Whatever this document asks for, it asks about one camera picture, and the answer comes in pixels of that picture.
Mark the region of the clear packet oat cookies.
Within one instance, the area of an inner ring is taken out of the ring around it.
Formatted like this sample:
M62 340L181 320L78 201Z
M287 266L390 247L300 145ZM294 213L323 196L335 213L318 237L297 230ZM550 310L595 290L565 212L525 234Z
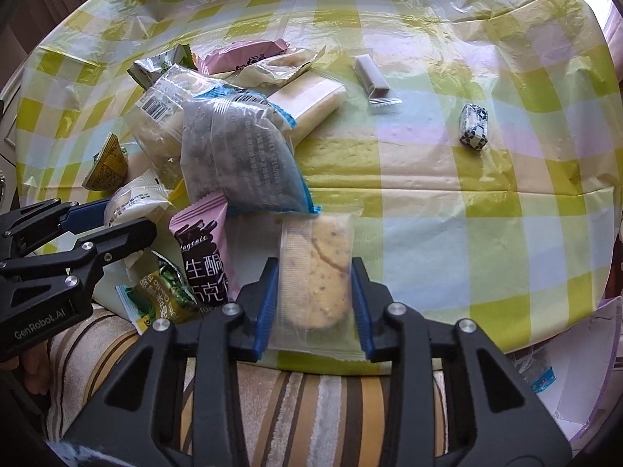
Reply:
M357 205L283 217L269 348L361 362L352 299Z

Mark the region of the white purple-rimmed storage box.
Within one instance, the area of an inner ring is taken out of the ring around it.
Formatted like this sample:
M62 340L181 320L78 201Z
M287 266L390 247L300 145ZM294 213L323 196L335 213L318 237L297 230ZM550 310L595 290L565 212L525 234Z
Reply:
M622 299L607 300L565 332L509 360L570 443L606 415L606 393L622 360Z

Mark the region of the yellow triangular snack packet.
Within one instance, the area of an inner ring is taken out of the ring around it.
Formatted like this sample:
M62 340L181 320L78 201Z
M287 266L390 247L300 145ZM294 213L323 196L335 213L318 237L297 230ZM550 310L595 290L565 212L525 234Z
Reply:
M127 152L114 133L109 133L100 151L93 157L93 165L83 187L89 191L110 192L118 189L128 172Z

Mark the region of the dark seed blue-edged bag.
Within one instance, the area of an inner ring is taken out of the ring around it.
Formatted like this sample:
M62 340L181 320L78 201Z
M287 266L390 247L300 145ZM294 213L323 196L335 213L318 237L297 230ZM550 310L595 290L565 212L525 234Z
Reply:
M217 86L183 111L181 172L191 201L221 191L236 212L320 212L289 141L294 119L265 96Z

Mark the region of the small grey wrapped bar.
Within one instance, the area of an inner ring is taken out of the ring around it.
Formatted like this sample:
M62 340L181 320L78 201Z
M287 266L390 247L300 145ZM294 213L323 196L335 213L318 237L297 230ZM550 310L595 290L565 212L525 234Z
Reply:
M370 55L355 56L354 71L373 111L386 110L402 103Z

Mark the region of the green silver crumpled wrapper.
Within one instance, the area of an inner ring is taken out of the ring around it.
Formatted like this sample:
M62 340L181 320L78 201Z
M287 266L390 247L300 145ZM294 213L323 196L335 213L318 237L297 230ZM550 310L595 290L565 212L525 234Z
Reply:
M151 88L160 76L174 65L195 70L190 46L177 44L172 49L154 56L134 60L127 69L130 77L144 90Z

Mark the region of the blue white candy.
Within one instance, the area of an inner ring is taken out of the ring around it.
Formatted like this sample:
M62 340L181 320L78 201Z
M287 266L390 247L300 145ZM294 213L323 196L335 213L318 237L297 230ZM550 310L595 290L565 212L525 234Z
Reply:
M488 111L478 104L466 104L459 115L459 141L475 151L488 144Z

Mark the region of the round pale cake packet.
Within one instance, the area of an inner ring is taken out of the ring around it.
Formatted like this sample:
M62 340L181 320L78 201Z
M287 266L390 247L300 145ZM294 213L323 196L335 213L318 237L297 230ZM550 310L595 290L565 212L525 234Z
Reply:
M174 65L126 114L132 136L167 189L174 189L183 179L180 161L184 103L222 86L229 83Z

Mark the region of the pale yellow cake packet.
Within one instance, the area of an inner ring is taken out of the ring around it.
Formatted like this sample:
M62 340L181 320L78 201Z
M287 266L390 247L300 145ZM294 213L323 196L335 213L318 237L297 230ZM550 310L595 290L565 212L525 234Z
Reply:
M295 125L289 132L294 147L304 140L347 99L347 89L341 82L306 72L268 97L280 107Z

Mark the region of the striped sofa cushion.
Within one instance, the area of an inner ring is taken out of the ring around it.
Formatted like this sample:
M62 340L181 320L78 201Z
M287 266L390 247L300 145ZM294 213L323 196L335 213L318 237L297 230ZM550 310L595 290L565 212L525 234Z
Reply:
M138 339L113 312L94 314L49 341L51 407L46 440L58 442ZM243 364L242 418L252 466L375 466L389 409L386 376L312 375Z

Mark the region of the crumpled cream wrapper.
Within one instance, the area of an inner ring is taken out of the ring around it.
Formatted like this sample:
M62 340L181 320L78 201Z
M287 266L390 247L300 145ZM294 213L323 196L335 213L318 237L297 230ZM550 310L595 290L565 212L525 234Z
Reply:
M225 81L243 89L277 89L306 73L326 51L294 47L285 53L262 59L225 77Z

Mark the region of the pink chocolate bar packet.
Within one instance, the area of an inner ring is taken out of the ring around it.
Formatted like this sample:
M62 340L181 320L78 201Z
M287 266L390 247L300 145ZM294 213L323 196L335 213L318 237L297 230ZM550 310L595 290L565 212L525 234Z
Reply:
M189 289L202 308L234 302L240 292L230 261L222 191L206 195L175 214L169 230L178 242Z

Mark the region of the pink wrapped snack bar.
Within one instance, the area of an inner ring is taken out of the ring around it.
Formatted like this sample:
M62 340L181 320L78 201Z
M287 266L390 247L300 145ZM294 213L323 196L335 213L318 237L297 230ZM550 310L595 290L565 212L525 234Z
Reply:
M204 75L236 72L260 60L285 53L289 44L283 39L238 41L200 57L192 53L196 69Z

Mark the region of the white round bun packet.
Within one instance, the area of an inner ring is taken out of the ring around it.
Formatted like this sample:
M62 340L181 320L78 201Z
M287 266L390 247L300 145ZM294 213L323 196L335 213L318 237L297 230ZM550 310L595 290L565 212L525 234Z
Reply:
M173 209L168 194L155 173L147 170L119 188L109 199L104 209L104 225L116 226L139 217L158 223Z

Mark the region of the green checkered plastic tablecloth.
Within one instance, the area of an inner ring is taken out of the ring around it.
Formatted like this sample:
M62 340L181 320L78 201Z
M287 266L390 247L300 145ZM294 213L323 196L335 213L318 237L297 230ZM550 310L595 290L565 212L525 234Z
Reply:
M622 214L622 102L583 0L89 0L34 49L16 124L21 199L86 202L104 136L138 100L131 63L282 38L326 47L347 102L298 146L313 200L362 205L355 250L392 295L470 317L504 351L597 309ZM373 111L370 55L396 107ZM466 104L488 144L459 141Z

